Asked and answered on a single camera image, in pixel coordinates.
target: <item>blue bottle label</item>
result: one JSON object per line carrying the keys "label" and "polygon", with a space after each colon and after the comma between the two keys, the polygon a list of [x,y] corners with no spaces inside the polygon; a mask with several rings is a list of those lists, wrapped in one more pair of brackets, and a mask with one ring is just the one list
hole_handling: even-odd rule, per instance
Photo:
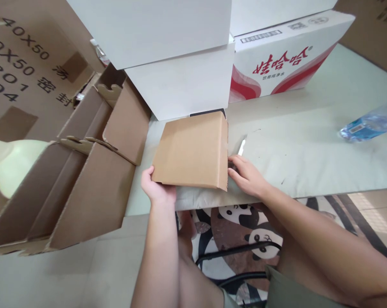
{"label": "blue bottle label", "polygon": [[358,120],[353,121],[351,124],[348,124],[346,128],[353,136],[362,140],[369,140],[385,133],[383,131],[377,131],[367,128],[363,124],[362,118],[359,118]]}

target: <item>shorts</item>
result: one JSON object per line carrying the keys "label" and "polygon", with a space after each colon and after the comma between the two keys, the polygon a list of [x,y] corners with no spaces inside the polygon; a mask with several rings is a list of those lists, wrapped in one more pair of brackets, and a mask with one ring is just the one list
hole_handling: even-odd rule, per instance
{"label": "shorts", "polygon": [[[347,307],[327,297],[316,294],[303,285],[282,275],[276,269],[265,265],[266,276],[269,279],[267,308],[342,308]],[[239,305],[223,290],[223,308],[239,308]]]}

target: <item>tile floor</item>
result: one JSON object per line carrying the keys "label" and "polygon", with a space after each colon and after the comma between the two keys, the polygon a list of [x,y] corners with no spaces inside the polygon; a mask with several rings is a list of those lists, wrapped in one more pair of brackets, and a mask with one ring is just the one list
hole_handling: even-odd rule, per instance
{"label": "tile floor", "polygon": [[[387,190],[349,197],[387,246]],[[0,256],[0,307],[129,307],[147,222],[126,217],[122,229],[59,252]]]}
{"label": "tile floor", "polygon": [[387,247],[387,190],[354,193],[349,197]]}

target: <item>table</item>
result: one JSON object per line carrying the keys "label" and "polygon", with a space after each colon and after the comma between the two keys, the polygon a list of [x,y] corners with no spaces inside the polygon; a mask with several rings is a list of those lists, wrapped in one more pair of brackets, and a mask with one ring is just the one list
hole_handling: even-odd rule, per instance
{"label": "table", "polygon": [[[387,189],[387,133],[347,144],[337,131],[387,103],[387,72],[337,45],[304,89],[230,104],[228,151],[248,134],[244,157],[293,198]],[[141,172],[155,155],[167,121],[152,117],[141,166],[136,168],[126,216],[149,212]],[[257,202],[231,179],[222,190],[178,187],[177,210]]]}

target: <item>barcode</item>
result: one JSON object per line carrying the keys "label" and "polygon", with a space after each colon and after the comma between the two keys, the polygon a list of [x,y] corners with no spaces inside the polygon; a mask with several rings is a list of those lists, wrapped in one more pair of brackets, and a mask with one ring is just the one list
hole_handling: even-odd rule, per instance
{"label": "barcode", "polygon": [[358,130],[365,128],[363,124],[359,124],[349,130],[350,133],[356,133]]}
{"label": "barcode", "polygon": [[289,25],[288,27],[291,28],[292,30],[299,30],[299,29],[306,28],[307,25],[299,22],[299,23],[296,23],[296,24]]}
{"label": "barcode", "polygon": [[270,37],[270,36],[274,36],[274,35],[278,35],[278,34],[281,34],[282,32],[279,31],[279,30],[275,30],[275,31],[271,31],[271,32],[266,32],[266,33],[261,33],[261,34],[258,34],[256,36],[250,36],[248,38],[242,38],[241,39],[241,42],[242,43],[247,43],[247,42],[250,42],[250,41],[256,41],[256,40],[259,40],[259,39],[264,39],[264,38],[267,38],[267,37]]}

